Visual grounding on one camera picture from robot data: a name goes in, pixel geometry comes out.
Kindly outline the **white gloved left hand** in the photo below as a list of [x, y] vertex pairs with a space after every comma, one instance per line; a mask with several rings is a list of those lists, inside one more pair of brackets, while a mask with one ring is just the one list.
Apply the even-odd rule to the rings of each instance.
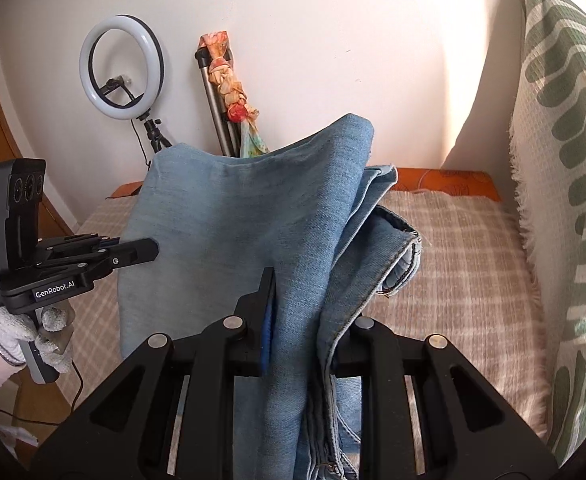
[[12, 314], [6, 307], [0, 307], [0, 356], [12, 366], [24, 366], [26, 359], [20, 344], [33, 342], [44, 364], [59, 373], [69, 372], [74, 318], [72, 307], [44, 307], [37, 327], [27, 314]]

